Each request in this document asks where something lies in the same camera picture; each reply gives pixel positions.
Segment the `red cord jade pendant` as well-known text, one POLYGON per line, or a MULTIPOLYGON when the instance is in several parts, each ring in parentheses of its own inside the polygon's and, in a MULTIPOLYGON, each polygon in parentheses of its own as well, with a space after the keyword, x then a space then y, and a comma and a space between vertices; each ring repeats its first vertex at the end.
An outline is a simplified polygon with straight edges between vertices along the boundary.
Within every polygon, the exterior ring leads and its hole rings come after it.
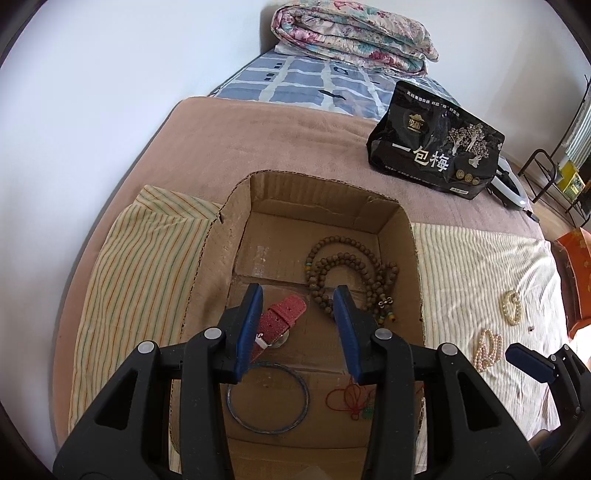
POLYGON ((325 407, 346 413, 353 421, 370 420, 374 416, 375 398, 375 386, 359 385, 349 378, 346 386, 332 389, 325 395, 325 407))

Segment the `thin blue bangle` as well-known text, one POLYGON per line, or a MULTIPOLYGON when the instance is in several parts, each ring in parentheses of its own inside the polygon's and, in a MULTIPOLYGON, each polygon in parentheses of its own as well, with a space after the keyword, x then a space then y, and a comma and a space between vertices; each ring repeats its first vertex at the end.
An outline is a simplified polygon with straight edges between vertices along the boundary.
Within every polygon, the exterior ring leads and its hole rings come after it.
POLYGON ((259 435, 283 435, 308 415, 311 393, 303 376, 276 362, 249 366, 238 385, 228 385, 225 405, 235 422, 259 435))

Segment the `brown wooden prayer beads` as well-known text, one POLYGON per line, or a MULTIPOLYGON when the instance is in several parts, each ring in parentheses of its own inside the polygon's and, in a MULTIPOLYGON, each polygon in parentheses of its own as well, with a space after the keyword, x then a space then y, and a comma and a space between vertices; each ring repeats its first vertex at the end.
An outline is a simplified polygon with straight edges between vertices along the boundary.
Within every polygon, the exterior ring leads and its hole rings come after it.
POLYGON ((334 300, 325 286, 332 269, 346 267, 360 277, 365 288, 361 309, 380 326, 394 322, 394 287, 400 273, 394 262, 384 263, 362 242, 342 236, 328 236, 315 243, 304 260, 304 278, 311 299, 334 317, 334 300))

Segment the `red strap wristwatch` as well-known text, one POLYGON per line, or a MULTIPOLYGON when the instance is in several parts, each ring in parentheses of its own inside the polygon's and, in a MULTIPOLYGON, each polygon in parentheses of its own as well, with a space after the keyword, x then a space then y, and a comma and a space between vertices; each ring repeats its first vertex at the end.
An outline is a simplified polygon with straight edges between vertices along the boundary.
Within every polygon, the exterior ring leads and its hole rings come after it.
POLYGON ((307 303, 298 295, 287 296, 267 308, 259 318, 250 361, 256 361, 266 350, 280 348, 305 311, 307 303))

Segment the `striped yellow bed cover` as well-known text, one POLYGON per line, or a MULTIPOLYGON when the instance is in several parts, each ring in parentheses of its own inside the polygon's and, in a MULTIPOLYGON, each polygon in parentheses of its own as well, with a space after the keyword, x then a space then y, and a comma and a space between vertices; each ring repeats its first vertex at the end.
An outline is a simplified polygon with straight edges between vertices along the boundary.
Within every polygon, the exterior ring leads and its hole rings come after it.
MULTIPOLYGON (((75 424, 107 379, 144 340, 180 343, 199 256, 223 204, 142 187, 112 223, 92 269, 77 330, 68 421, 75 424)), ((544 240, 411 223, 424 341, 471 355, 480 338, 544 354, 567 339, 561 281, 544 240)), ((346 267, 329 273, 356 304, 365 288, 346 267)))

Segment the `orange covered low table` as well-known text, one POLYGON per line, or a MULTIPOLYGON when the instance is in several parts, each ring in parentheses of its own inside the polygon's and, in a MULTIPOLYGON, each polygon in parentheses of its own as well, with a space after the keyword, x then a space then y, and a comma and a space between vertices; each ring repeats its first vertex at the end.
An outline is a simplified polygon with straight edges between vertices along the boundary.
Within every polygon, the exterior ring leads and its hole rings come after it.
POLYGON ((570 339, 590 325, 590 233, 576 228, 551 243, 561 279, 566 329, 570 339))

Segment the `open cardboard box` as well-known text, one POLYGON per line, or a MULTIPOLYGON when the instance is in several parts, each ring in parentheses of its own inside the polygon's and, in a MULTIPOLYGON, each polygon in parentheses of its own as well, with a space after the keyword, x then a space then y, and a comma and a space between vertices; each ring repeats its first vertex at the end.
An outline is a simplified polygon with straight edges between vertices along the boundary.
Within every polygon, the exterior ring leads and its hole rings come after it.
POLYGON ((353 384, 338 327, 315 302, 308 259, 351 253, 370 273, 394 264, 387 328, 424 341, 418 259, 402 205, 382 194, 304 174, 259 171, 233 188, 202 247, 182 336, 216 325, 263 289, 263 307, 297 297, 305 311, 280 347, 259 345, 257 366, 221 386, 222 413, 238 479, 358 479, 375 390, 353 384))

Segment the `yellow box on rack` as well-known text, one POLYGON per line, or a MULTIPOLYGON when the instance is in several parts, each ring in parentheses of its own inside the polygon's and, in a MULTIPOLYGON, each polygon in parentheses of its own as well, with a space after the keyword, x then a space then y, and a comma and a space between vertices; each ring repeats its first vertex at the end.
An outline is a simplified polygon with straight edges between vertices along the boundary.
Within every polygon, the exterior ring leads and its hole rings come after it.
POLYGON ((560 167, 559 173, 558 189, 569 201, 575 201, 586 187, 577 167, 568 160, 560 167))

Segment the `black clothes rack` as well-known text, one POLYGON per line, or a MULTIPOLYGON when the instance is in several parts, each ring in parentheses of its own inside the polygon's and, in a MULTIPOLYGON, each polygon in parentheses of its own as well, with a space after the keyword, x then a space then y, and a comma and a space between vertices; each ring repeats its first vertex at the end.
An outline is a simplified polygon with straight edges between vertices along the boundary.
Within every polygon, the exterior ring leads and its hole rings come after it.
POLYGON ((560 178, 559 169, 568 161, 565 155, 567 137, 587 94, 590 94, 590 79, 586 80, 584 94, 557 145, 550 151, 543 148, 536 149, 518 171, 518 178, 525 182, 526 192, 532 206, 540 200, 549 201, 550 207, 558 209, 558 212, 563 213, 573 225, 576 224, 576 217, 578 217, 580 219, 579 226, 581 227, 588 225, 590 222, 590 179, 585 180, 581 176, 582 171, 584 176, 590 176, 590 156, 583 166, 578 169, 582 180, 586 183, 586 187, 575 201, 569 201, 560 192, 557 183, 560 178))

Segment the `striped hanging towel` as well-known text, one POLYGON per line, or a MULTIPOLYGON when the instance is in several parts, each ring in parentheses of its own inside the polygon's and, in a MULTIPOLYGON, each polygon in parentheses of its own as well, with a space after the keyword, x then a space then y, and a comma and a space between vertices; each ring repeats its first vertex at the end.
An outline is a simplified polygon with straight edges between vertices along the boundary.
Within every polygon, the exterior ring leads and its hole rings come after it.
POLYGON ((577 169, 580 169, 590 156, 590 117, 590 94, 587 94, 567 137, 565 147, 567 159, 577 169))

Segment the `black snack bag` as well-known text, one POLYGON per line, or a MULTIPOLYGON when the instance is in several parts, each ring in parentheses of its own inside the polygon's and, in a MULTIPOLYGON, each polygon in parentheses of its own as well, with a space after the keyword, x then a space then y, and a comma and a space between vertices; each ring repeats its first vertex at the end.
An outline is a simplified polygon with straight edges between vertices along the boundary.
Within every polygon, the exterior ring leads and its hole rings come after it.
POLYGON ((472 200, 495 177, 504 142, 460 106, 399 81, 366 147, 377 171, 472 200))

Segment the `brown blanket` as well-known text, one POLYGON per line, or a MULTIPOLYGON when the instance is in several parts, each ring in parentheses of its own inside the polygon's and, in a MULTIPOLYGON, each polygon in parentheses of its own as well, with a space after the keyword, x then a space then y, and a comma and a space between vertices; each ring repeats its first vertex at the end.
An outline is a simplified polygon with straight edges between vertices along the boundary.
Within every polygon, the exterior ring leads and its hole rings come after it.
POLYGON ((74 342, 94 262, 115 218, 145 185, 221 204, 252 172, 290 171, 396 199, 413 222, 542 238, 537 223, 487 193, 464 200, 370 168, 366 141, 374 125, 356 116, 264 102, 212 97, 179 102, 101 209, 70 275, 53 364, 57 440, 67 436, 74 342))

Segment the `folded floral quilt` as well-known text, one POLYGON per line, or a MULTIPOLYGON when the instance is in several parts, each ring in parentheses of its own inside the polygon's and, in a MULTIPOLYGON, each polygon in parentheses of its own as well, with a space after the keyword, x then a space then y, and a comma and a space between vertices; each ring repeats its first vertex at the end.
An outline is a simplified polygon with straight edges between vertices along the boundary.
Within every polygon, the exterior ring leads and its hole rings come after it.
POLYGON ((291 1, 270 21, 277 49, 388 75, 424 77, 439 61, 419 21, 356 1, 291 1))

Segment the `blue plaid bed sheet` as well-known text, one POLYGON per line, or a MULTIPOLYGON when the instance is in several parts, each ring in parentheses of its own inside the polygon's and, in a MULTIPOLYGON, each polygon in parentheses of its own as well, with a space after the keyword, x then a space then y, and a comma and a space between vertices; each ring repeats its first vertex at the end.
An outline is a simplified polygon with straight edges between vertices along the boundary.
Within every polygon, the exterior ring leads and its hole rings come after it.
POLYGON ((219 85, 213 97, 300 106, 375 121, 386 114, 396 83, 407 81, 450 103, 456 100, 426 76, 389 76, 335 60, 263 53, 219 85))

